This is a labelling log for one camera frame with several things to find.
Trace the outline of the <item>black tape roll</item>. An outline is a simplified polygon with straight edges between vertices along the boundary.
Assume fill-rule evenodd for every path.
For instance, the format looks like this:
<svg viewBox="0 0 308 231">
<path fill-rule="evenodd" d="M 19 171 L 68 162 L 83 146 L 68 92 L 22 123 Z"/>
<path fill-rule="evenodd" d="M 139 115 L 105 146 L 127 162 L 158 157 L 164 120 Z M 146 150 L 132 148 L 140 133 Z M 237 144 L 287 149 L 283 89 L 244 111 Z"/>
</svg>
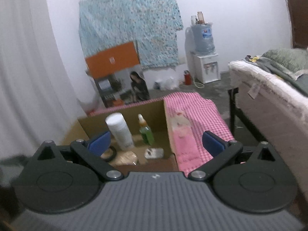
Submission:
<svg viewBox="0 0 308 231">
<path fill-rule="evenodd" d="M 117 155 L 117 150 L 115 147 L 110 146 L 101 156 L 100 158 L 103 159 L 105 162 L 111 162 Z"/>
</svg>

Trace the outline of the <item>white supplement bottle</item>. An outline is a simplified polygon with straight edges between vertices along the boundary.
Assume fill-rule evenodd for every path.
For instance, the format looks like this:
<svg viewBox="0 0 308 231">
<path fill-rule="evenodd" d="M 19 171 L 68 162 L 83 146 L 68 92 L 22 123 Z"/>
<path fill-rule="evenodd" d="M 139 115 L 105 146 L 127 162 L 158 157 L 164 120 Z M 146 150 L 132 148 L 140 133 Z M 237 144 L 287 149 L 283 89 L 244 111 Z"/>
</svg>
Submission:
<svg viewBox="0 0 308 231">
<path fill-rule="evenodd" d="M 128 150 L 135 147 L 132 134 L 121 113 L 110 114 L 105 119 L 105 122 L 122 150 Z"/>
</svg>

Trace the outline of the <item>gold lid dark jar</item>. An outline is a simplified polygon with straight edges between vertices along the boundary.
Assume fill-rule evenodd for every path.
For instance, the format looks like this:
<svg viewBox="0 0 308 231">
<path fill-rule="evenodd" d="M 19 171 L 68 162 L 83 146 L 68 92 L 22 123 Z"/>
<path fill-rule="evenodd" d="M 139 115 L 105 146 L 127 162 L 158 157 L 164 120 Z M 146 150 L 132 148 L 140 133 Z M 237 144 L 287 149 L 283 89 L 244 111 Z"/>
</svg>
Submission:
<svg viewBox="0 0 308 231">
<path fill-rule="evenodd" d="M 138 157 L 132 151 L 120 151 L 109 164 L 112 166 L 137 165 Z"/>
</svg>

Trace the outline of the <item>green dropper bottle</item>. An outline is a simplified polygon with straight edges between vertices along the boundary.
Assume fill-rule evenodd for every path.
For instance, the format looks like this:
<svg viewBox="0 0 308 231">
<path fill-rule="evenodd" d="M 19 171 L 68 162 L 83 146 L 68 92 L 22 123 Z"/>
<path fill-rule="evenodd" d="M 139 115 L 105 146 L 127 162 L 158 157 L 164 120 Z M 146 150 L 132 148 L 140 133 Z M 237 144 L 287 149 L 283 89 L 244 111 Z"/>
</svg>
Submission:
<svg viewBox="0 0 308 231">
<path fill-rule="evenodd" d="M 139 120 L 139 126 L 140 126 L 139 132 L 142 136 L 144 143 L 146 145 L 152 146 L 155 140 L 154 140 L 154 136 L 151 131 L 151 128 L 148 126 L 142 114 L 138 114 L 138 120 Z"/>
</svg>

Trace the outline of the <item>small white box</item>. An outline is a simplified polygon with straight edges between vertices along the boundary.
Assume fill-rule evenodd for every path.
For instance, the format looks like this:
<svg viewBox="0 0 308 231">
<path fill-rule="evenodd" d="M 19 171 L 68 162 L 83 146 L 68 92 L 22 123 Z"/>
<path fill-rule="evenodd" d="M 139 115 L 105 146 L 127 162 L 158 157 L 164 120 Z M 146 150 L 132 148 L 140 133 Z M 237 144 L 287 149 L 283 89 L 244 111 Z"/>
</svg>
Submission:
<svg viewBox="0 0 308 231">
<path fill-rule="evenodd" d="M 146 159 L 162 159 L 164 157 L 164 149 L 148 148 L 145 150 L 144 157 Z"/>
</svg>

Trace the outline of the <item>pink checkered tablecloth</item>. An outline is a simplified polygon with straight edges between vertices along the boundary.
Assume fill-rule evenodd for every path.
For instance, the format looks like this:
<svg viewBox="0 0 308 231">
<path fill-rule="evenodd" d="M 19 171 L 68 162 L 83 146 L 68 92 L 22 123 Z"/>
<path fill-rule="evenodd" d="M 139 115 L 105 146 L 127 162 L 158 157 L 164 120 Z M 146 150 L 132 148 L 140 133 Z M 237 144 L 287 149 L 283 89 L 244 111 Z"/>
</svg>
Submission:
<svg viewBox="0 0 308 231">
<path fill-rule="evenodd" d="M 163 99 L 169 117 L 178 169 L 185 175 L 213 158 L 202 144 L 205 131 L 224 141 L 234 138 L 212 100 L 196 92 L 175 92 L 159 99 Z"/>
</svg>

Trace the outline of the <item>brown cardboard box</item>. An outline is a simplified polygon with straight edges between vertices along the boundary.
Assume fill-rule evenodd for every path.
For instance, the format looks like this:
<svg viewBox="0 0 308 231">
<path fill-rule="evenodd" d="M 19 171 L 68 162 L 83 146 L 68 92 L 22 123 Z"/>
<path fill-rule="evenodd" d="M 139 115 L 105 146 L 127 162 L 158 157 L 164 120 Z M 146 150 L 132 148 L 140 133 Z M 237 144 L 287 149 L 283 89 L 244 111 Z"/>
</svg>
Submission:
<svg viewBox="0 0 308 231">
<path fill-rule="evenodd" d="M 105 119 L 113 113 L 121 113 L 133 136 L 135 146 L 130 149 L 138 157 L 136 165 L 119 165 L 115 168 L 124 175 L 129 172 L 177 172 L 178 165 L 174 155 L 174 143 L 170 133 L 169 117 L 163 99 L 150 100 L 145 103 L 128 106 L 112 107 L 95 113 L 93 116 L 80 118 L 66 132 L 62 145 L 69 145 L 77 139 L 89 140 L 108 130 Z M 145 151 L 148 146 L 143 142 L 139 131 L 138 115 L 141 114 L 151 128 L 155 142 L 153 148 L 164 149 L 164 157 L 146 159 Z"/>
</svg>

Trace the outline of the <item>white curtain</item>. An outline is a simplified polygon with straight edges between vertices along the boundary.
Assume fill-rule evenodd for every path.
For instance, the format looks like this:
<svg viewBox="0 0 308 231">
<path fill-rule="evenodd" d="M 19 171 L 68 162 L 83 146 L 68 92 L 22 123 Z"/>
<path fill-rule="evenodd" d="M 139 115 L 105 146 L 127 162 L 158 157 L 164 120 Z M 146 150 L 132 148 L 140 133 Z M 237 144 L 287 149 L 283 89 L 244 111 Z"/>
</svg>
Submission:
<svg viewBox="0 0 308 231">
<path fill-rule="evenodd" d="M 1 158 L 62 142 L 84 116 L 56 46 L 46 0 L 1 0 Z"/>
</svg>

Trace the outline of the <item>bed with grey mattress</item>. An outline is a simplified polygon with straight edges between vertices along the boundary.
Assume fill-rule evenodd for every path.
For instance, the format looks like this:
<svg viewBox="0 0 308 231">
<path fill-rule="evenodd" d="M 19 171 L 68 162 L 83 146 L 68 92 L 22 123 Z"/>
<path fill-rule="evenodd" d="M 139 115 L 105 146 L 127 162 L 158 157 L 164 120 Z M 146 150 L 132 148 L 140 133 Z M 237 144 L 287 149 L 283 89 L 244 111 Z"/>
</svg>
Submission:
<svg viewBox="0 0 308 231">
<path fill-rule="evenodd" d="M 307 195 L 307 49 L 270 49 L 228 64 L 235 101 Z"/>
</svg>

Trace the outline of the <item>red thermos bottle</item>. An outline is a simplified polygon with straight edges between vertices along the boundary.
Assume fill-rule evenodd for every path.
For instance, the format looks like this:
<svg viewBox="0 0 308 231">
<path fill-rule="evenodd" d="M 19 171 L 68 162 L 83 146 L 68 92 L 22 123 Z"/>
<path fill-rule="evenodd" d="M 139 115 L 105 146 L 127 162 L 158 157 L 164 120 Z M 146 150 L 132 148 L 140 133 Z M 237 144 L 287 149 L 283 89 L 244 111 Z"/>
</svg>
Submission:
<svg viewBox="0 0 308 231">
<path fill-rule="evenodd" d="M 184 71 L 184 84 L 185 85 L 191 85 L 192 84 L 191 73 L 188 70 Z"/>
</svg>

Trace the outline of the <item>orange Philips box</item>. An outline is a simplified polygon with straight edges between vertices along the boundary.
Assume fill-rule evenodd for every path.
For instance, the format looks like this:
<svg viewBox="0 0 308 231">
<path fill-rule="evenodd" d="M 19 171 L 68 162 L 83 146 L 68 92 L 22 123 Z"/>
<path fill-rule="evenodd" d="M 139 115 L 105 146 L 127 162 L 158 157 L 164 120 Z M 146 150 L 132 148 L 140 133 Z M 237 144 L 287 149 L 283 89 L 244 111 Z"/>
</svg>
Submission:
<svg viewBox="0 0 308 231">
<path fill-rule="evenodd" d="M 135 42 L 100 51 L 86 63 L 106 108 L 150 99 Z"/>
</svg>

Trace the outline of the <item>white water dispenser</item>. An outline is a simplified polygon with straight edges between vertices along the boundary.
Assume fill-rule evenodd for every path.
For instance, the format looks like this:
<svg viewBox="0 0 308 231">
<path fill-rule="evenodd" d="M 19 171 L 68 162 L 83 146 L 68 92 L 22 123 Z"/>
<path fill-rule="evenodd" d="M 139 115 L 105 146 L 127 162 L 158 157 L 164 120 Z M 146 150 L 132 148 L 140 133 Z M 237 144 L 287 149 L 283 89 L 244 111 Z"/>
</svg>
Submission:
<svg viewBox="0 0 308 231">
<path fill-rule="evenodd" d="M 207 84 L 221 79 L 218 67 L 218 54 L 200 55 L 192 52 L 196 78 Z"/>
</svg>

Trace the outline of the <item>blue water jug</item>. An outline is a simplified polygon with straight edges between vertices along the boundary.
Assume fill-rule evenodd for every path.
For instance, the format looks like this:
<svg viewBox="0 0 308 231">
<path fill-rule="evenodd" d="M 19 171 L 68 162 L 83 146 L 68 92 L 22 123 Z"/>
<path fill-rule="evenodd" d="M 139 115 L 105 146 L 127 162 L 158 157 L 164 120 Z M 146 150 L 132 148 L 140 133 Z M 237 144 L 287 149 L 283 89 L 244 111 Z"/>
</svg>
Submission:
<svg viewBox="0 0 308 231">
<path fill-rule="evenodd" d="M 191 26 L 193 33 L 195 51 L 202 55 L 211 55 L 215 53 L 213 41 L 212 23 L 195 24 Z"/>
</svg>

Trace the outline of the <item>floral blue hanging cloth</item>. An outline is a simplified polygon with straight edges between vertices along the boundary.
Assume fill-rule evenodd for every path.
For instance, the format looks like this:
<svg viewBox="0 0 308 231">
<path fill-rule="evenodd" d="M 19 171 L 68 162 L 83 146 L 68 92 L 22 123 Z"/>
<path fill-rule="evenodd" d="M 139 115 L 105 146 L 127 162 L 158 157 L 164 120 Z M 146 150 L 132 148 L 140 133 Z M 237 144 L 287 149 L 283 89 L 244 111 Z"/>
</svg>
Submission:
<svg viewBox="0 0 308 231">
<path fill-rule="evenodd" d="M 178 65 L 177 0 L 81 0 L 79 37 L 84 57 L 133 42 L 142 69 Z"/>
</svg>

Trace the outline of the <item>brown wooden door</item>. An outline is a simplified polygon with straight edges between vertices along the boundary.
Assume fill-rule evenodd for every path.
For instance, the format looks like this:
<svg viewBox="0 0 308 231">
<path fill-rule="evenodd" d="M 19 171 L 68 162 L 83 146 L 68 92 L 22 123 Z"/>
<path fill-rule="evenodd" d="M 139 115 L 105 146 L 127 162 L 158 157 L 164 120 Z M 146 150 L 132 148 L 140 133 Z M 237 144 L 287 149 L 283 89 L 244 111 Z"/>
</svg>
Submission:
<svg viewBox="0 0 308 231">
<path fill-rule="evenodd" d="M 308 0 L 287 0 L 292 26 L 292 46 L 307 48 L 307 5 Z"/>
</svg>

